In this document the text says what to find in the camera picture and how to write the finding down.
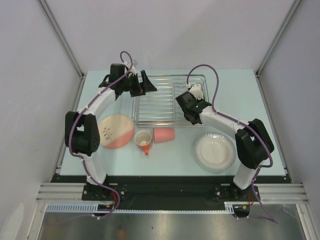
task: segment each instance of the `pink plate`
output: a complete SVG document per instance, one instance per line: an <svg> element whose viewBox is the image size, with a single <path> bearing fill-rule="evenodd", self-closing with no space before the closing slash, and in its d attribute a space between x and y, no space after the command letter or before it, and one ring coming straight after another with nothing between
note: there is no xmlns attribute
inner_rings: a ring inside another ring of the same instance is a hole
<svg viewBox="0 0 320 240"><path fill-rule="evenodd" d="M100 145L107 149L118 149L129 143L134 136L135 126L126 115L107 116L99 125Z"/></svg>

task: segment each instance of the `cup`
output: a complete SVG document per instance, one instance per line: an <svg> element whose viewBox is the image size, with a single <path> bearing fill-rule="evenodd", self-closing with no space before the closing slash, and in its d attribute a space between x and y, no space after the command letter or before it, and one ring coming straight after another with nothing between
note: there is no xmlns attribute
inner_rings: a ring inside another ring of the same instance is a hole
<svg viewBox="0 0 320 240"><path fill-rule="evenodd" d="M173 128L156 127L153 129L155 143L163 143L175 139L176 133Z"/></svg>
<svg viewBox="0 0 320 240"><path fill-rule="evenodd" d="M148 155L148 150L152 146L151 133L146 130L138 131L134 136L134 141L139 149L144 151L145 155Z"/></svg>

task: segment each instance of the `white dish rack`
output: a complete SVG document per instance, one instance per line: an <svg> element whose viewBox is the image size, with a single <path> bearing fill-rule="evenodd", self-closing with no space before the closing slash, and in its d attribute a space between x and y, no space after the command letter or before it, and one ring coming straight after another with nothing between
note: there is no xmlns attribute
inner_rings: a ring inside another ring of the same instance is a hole
<svg viewBox="0 0 320 240"><path fill-rule="evenodd" d="M186 92L187 74L148 75L157 88L144 96L135 97L132 107L132 119L138 127L191 127L184 117L176 97ZM192 74L189 83L200 84L205 101L209 102L206 77Z"/></svg>

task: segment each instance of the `plate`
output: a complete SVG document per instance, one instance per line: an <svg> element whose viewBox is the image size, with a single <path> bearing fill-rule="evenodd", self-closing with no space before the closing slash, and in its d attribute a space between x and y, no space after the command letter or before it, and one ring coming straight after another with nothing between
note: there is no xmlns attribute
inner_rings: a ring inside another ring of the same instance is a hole
<svg viewBox="0 0 320 240"><path fill-rule="evenodd" d="M194 141L193 147L195 160L211 172L223 172L235 163L235 145L221 133L205 133Z"/></svg>
<svg viewBox="0 0 320 240"><path fill-rule="evenodd" d="M135 126L126 115L107 116L98 125L100 145L107 149L118 149L129 143L134 136Z"/></svg>

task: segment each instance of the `shiny floor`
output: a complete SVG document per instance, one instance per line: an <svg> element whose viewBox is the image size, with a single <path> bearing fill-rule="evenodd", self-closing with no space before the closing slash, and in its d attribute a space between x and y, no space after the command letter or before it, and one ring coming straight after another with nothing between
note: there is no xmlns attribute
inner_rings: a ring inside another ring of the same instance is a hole
<svg viewBox="0 0 320 240"><path fill-rule="evenodd" d="M295 205L268 205L279 225L217 214L114 213L106 219L46 213L39 240L304 240ZM254 205L252 215L265 215Z"/></svg>

